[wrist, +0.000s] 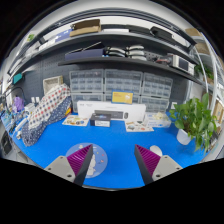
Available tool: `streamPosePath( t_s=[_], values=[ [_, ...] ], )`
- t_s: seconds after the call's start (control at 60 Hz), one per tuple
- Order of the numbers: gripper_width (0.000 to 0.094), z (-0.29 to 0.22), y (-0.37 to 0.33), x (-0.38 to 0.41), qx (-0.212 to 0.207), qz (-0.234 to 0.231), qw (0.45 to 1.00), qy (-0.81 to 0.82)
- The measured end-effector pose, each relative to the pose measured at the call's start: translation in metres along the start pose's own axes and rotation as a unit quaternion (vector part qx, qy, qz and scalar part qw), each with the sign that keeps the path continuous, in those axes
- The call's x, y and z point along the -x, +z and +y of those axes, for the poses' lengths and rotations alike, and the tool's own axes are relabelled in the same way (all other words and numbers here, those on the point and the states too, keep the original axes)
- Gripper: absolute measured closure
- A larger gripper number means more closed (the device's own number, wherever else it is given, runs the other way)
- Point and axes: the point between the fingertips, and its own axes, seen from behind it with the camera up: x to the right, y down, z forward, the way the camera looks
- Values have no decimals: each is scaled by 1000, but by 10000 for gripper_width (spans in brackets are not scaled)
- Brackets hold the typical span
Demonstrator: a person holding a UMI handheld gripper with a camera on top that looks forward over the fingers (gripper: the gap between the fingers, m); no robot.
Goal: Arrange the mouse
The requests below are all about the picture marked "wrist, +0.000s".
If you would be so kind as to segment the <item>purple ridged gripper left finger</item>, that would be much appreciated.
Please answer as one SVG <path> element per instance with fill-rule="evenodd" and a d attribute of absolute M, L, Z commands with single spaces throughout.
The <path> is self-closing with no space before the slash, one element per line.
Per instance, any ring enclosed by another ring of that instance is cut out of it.
<path fill-rule="evenodd" d="M 90 144 L 69 156 L 57 157 L 45 168 L 45 171 L 48 171 L 78 186 L 82 186 L 92 156 L 93 145 Z"/>

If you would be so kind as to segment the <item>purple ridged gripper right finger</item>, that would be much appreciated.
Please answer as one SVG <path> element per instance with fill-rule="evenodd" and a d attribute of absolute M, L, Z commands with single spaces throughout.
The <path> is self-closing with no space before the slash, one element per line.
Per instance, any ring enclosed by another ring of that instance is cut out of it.
<path fill-rule="evenodd" d="M 151 150 L 139 145 L 135 145 L 134 155 L 145 185 L 182 169 L 182 167 L 168 155 L 159 156 Z"/>

